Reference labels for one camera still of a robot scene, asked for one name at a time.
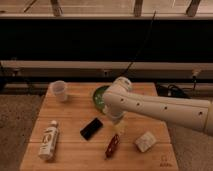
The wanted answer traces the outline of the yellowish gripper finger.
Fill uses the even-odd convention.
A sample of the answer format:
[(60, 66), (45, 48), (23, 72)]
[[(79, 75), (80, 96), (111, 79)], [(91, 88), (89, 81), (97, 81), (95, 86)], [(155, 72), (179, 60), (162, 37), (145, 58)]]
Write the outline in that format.
[(118, 135), (124, 135), (126, 132), (126, 122), (120, 121), (114, 125), (115, 133)]

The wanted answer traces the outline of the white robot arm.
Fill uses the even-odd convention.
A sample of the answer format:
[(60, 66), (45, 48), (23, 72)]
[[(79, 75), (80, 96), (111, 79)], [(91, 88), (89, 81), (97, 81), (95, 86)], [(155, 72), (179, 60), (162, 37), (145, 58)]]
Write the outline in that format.
[(104, 112), (113, 123), (119, 123), (128, 111), (213, 136), (213, 102), (141, 95), (131, 90), (131, 81), (118, 77), (103, 93)]

